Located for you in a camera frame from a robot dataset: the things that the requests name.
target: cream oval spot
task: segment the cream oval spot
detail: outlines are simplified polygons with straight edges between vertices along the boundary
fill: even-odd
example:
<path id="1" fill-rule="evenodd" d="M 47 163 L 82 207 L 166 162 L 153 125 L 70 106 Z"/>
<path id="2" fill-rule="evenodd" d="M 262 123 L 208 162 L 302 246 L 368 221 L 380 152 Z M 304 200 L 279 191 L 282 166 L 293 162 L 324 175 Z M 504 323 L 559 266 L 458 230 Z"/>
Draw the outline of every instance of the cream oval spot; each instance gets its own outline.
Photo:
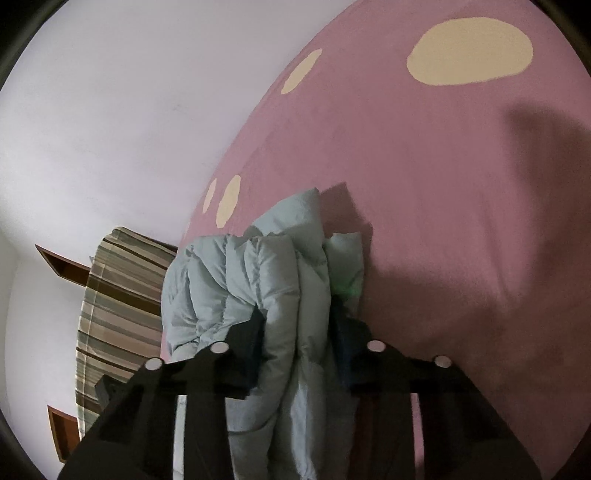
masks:
<path id="1" fill-rule="evenodd" d="M 212 182 L 209 184 L 209 188 L 207 189 L 207 193 L 205 194 L 205 200 L 203 201 L 203 212 L 207 212 L 209 208 L 209 204 L 212 202 L 213 194 L 216 193 L 216 185 L 217 179 L 213 179 Z"/>
<path id="2" fill-rule="evenodd" d="M 316 63 L 316 60 L 318 60 L 318 57 L 320 57 L 321 53 L 322 48 L 314 50 L 306 58 L 304 58 L 304 60 L 299 62 L 298 66 L 293 69 L 283 84 L 283 88 L 281 89 L 282 95 L 289 93 L 300 84 L 305 76 L 308 75 L 309 71 L 312 69 L 314 63 Z"/>
<path id="3" fill-rule="evenodd" d="M 220 200 L 217 206 L 216 225 L 218 228 L 223 228 L 234 213 L 234 208 L 236 208 L 236 204 L 238 203 L 239 193 L 240 175 L 234 175 L 223 193 L 222 200 Z"/>
<path id="4" fill-rule="evenodd" d="M 427 85 L 463 85 L 516 75 L 533 57 L 531 41 L 519 28 L 494 18 L 456 18 L 421 37 L 407 68 Z"/>

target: striped curtain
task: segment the striped curtain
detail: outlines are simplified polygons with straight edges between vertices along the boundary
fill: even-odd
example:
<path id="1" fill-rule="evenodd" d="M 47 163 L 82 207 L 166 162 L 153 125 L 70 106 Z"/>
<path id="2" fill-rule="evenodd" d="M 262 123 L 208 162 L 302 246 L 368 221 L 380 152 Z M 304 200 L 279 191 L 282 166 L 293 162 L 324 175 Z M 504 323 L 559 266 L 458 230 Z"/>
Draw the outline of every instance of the striped curtain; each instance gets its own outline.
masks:
<path id="1" fill-rule="evenodd" d="M 129 380 L 160 355 L 160 295 L 176 247 L 125 228 L 100 243 L 90 269 L 76 346 L 80 438 L 100 414 L 95 384 L 103 374 Z"/>

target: white wall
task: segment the white wall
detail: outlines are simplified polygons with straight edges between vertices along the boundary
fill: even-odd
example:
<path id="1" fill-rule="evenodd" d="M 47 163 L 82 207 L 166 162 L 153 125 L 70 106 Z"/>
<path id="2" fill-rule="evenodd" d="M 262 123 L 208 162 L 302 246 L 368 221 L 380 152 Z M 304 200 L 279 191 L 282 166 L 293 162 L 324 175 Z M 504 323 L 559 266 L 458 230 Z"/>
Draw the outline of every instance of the white wall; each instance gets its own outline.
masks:
<path id="1" fill-rule="evenodd" d="M 0 226 L 84 264 L 118 225 L 178 244 L 252 109 L 350 3 L 69 0 L 0 91 Z"/>
<path id="2" fill-rule="evenodd" d="M 48 480 L 61 463 L 47 406 L 76 415 L 76 332 L 84 289 L 44 262 L 21 260 L 12 285 L 6 328 L 10 426 Z"/>
<path id="3" fill-rule="evenodd" d="M 2 231 L 0 231 L 0 408 L 9 422 L 11 421 L 11 414 L 8 405 L 4 367 L 4 336 L 6 332 L 8 302 L 10 300 L 14 273 L 17 270 L 17 262 L 17 251 L 8 242 Z"/>

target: white knob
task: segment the white knob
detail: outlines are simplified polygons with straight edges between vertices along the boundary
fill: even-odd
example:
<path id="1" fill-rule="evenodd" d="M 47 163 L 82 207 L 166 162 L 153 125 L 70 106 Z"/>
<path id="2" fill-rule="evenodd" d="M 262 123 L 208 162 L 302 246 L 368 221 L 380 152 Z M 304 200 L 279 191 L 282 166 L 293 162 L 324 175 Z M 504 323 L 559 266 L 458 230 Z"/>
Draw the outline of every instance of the white knob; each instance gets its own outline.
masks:
<path id="1" fill-rule="evenodd" d="M 381 342 L 380 340 L 371 340 L 370 342 L 368 342 L 368 350 L 370 352 L 380 353 L 386 350 L 386 344 Z"/>
<path id="2" fill-rule="evenodd" d="M 164 362 L 162 361 L 161 358 L 154 357 L 154 358 L 149 359 L 144 364 L 144 367 L 146 367 L 147 370 L 157 370 L 163 365 L 163 363 Z"/>
<path id="3" fill-rule="evenodd" d="M 209 349 L 213 352 L 213 353 L 226 353 L 228 350 L 230 350 L 230 346 L 226 343 L 226 342 L 216 342 L 214 344 L 211 345 L 211 347 L 209 347 Z"/>
<path id="4" fill-rule="evenodd" d="M 441 368 L 450 368 L 453 365 L 452 359 L 445 355 L 437 355 L 434 362 L 435 365 Z"/>

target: wooden frame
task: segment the wooden frame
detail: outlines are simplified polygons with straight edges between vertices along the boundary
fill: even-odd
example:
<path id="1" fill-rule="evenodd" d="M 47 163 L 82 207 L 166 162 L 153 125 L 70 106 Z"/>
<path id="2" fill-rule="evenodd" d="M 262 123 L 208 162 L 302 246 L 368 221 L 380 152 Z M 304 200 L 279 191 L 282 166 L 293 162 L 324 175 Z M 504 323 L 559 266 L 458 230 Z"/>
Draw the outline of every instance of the wooden frame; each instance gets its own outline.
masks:
<path id="1" fill-rule="evenodd" d="M 57 457 L 61 463 L 66 463 L 74 448 L 80 443 L 78 420 L 76 420 L 76 417 L 56 410 L 49 405 L 47 406 L 47 412 Z"/>
<path id="2" fill-rule="evenodd" d="M 72 260 L 68 260 L 61 255 L 57 255 L 43 247 L 40 247 L 39 245 L 35 245 L 35 247 L 44 260 L 49 264 L 51 269 L 56 273 L 56 275 L 86 287 L 86 282 L 88 281 L 88 275 L 90 273 L 90 267 L 79 264 Z"/>

